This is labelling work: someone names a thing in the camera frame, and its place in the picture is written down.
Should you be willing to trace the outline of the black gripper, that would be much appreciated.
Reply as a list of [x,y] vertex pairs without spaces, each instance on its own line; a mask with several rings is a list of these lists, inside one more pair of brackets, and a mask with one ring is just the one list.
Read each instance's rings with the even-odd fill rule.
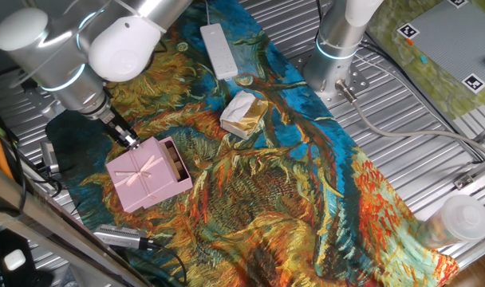
[[100,115],[106,131],[115,141],[126,150],[137,149],[140,146],[140,137],[132,128],[128,128],[126,120],[113,110],[104,110]]

